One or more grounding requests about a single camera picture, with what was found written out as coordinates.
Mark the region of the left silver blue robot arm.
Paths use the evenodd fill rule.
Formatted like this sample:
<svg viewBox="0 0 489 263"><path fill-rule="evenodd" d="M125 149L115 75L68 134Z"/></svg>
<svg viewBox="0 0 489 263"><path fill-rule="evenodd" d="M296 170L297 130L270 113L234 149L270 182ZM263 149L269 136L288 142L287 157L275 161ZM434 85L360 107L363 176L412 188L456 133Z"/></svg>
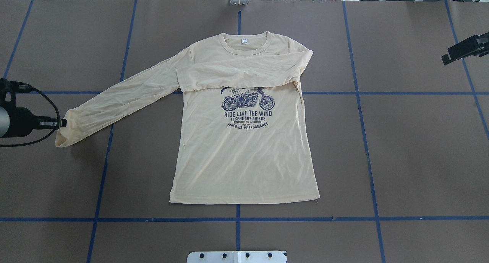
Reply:
<svg viewBox="0 0 489 263"><path fill-rule="evenodd" d="M14 138L28 136L33 130L55 129L66 127L68 121L65 119L33 115L24 107L0 108L0 137Z"/></svg>

